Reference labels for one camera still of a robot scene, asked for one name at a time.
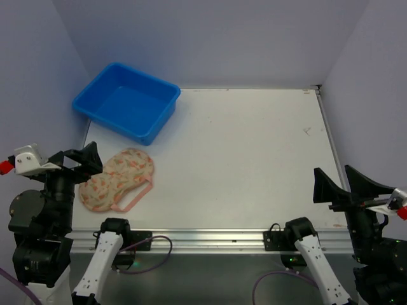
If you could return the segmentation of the floral pink laundry bag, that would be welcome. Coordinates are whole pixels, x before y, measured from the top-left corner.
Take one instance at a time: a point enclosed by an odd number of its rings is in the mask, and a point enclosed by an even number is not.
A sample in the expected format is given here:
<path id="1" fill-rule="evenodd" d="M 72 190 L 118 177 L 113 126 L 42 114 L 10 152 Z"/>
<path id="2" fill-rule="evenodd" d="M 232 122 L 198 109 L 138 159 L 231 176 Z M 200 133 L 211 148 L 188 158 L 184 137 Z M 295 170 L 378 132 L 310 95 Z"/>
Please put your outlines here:
<path id="1" fill-rule="evenodd" d="M 79 198 L 92 212 L 127 213 L 152 190 L 154 172 L 146 152 L 124 149 L 104 164 L 102 173 L 79 185 Z"/>

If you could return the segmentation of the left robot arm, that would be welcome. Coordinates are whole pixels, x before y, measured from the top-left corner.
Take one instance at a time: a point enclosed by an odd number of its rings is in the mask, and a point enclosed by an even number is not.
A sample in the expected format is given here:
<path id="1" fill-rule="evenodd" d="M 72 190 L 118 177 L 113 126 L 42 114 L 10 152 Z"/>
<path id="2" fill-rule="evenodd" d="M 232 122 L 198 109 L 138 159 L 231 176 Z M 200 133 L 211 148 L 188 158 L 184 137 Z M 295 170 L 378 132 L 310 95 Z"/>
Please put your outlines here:
<path id="1" fill-rule="evenodd" d="M 96 234 L 93 257 L 75 289 L 70 288 L 74 188 L 102 172 L 97 144 L 59 151 L 47 158 L 36 144 L 15 149 L 1 163 L 1 174 L 13 170 L 36 180 L 43 189 L 26 190 L 10 204 L 8 229 L 16 249 L 12 261 L 18 284 L 31 304 L 100 304 L 101 294 L 120 249 L 131 237 L 125 219 L 108 218 Z"/>

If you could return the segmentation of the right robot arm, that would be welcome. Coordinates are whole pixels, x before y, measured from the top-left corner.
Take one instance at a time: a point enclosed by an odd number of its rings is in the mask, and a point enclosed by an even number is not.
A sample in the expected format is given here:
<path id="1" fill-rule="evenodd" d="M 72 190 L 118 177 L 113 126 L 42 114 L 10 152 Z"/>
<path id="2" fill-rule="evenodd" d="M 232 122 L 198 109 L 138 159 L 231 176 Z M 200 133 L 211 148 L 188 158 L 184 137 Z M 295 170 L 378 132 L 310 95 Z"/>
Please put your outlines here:
<path id="1" fill-rule="evenodd" d="M 359 302 L 406 304 L 406 241 L 383 236 L 389 217 L 406 219 L 406 190 L 375 182 L 345 166 L 350 191 L 314 169 L 314 203 L 329 203 L 342 212 L 353 248 L 362 266 L 353 270 Z M 326 260 L 318 235 L 306 217 L 286 222 L 284 235 L 302 255 L 325 304 L 355 304 Z"/>

